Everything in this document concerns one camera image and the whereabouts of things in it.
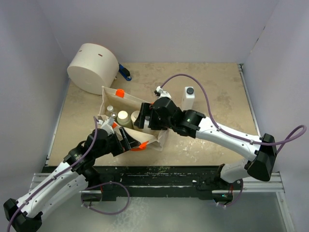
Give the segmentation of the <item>canvas bag orange handles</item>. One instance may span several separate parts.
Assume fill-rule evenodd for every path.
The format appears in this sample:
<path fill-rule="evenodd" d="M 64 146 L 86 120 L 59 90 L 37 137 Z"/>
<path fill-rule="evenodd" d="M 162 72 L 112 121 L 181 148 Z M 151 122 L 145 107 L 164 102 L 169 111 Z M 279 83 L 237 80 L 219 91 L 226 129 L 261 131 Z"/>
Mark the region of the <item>canvas bag orange handles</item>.
<path fill-rule="evenodd" d="M 140 110 L 141 104 L 145 100 L 136 98 L 122 89 L 113 89 L 108 87 L 102 88 L 102 103 L 100 106 L 98 116 L 106 120 L 108 118 L 107 107 L 113 106 L 117 112 L 124 110 L 129 115 Z M 125 128 L 126 132 L 141 143 L 136 150 L 154 149 L 156 151 L 163 151 L 164 143 L 168 137 L 169 130 L 152 130 L 145 133 L 143 129 Z"/>

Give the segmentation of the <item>white square bottle dark cap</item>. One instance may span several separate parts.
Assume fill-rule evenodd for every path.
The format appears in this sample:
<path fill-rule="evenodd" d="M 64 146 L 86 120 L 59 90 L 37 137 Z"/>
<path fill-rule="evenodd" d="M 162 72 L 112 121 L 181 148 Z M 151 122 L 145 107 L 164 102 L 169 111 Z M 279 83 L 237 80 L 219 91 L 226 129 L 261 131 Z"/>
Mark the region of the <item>white square bottle dark cap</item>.
<path fill-rule="evenodd" d="M 195 101 L 195 90 L 193 87 L 185 87 L 183 92 L 183 98 L 181 102 L 182 110 L 190 110 L 193 107 Z"/>

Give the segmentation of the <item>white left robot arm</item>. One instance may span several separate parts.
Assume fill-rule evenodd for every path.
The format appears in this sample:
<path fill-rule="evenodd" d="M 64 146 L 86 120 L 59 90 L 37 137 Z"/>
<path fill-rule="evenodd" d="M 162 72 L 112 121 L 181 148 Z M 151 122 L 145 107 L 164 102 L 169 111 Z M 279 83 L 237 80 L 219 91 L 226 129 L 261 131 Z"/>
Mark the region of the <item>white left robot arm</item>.
<path fill-rule="evenodd" d="M 36 232 L 71 196 L 86 188 L 97 188 L 99 174 L 93 167 L 97 158 L 107 154 L 117 156 L 140 146 L 124 128 L 120 133 L 119 138 L 111 126 L 94 129 L 39 185 L 17 200 L 8 199 L 3 205 L 9 221 L 7 231 L 14 228 L 17 232 Z"/>

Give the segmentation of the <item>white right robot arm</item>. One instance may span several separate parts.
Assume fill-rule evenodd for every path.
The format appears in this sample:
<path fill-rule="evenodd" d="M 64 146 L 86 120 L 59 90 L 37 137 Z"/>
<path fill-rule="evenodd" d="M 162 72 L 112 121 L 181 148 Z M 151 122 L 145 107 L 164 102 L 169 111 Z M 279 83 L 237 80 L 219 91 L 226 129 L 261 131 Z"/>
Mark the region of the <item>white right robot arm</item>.
<path fill-rule="evenodd" d="M 180 136 L 210 141 L 242 155 L 242 160 L 219 167 L 214 182 L 220 189 L 226 189 L 236 180 L 249 176 L 265 182 L 271 178 L 277 149 L 275 139 L 270 134 L 259 137 L 223 125 L 215 126 L 209 117 L 200 112 L 182 111 L 168 97 L 154 103 L 142 103 L 134 126 L 143 128 L 146 119 L 149 119 L 148 128 L 152 130 L 171 129 Z"/>

